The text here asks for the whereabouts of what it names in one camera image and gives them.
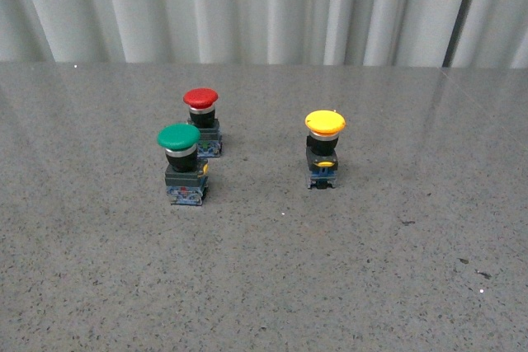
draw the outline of green push button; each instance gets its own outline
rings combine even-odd
[[[189,148],[200,140],[200,131],[194,125],[173,124],[158,134],[158,143],[163,148],[180,151]]]

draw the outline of yellow tab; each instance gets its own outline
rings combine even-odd
[[[207,175],[207,171],[209,170],[209,164],[205,164],[204,167],[201,169],[204,174],[202,176]]]
[[[321,161],[321,162],[316,162],[315,165],[317,165],[318,167],[331,167],[333,165],[333,162],[330,162],[330,161]]]

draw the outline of silver metal ring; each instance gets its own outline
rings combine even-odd
[[[189,106],[189,111],[193,114],[193,115],[206,115],[207,113],[210,113],[211,111],[213,111],[215,109],[215,104],[209,106],[209,107],[206,107],[205,109],[196,109],[192,106]]]
[[[339,133],[332,134],[332,135],[320,135],[310,130],[310,136],[314,139],[320,140],[321,142],[328,142],[330,140],[337,139],[337,137],[339,136]]]
[[[165,149],[165,153],[169,156],[169,157],[173,157],[173,158],[180,158],[180,157],[186,157],[188,156],[189,154],[192,154],[192,152],[194,152],[196,150],[196,143],[193,144],[192,146],[190,146],[189,148],[186,148],[185,150],[181,150],[179,152],[177,151],[172,151],[172,150],[169,150],[168,148]]]

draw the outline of granite countertop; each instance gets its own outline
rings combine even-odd
[[[193,87],[224,156],[171,206]],[[0,63],[0,350],[527,350],[527,110],[526,70]]]

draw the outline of gray speckled surface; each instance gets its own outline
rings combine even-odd
[[[201,86],[224,156],[175,207],[156,136]],[[0,64],[0,350],[527,350],[527,100],[526,70]],[[340,185],[307,190],[324,108]]]

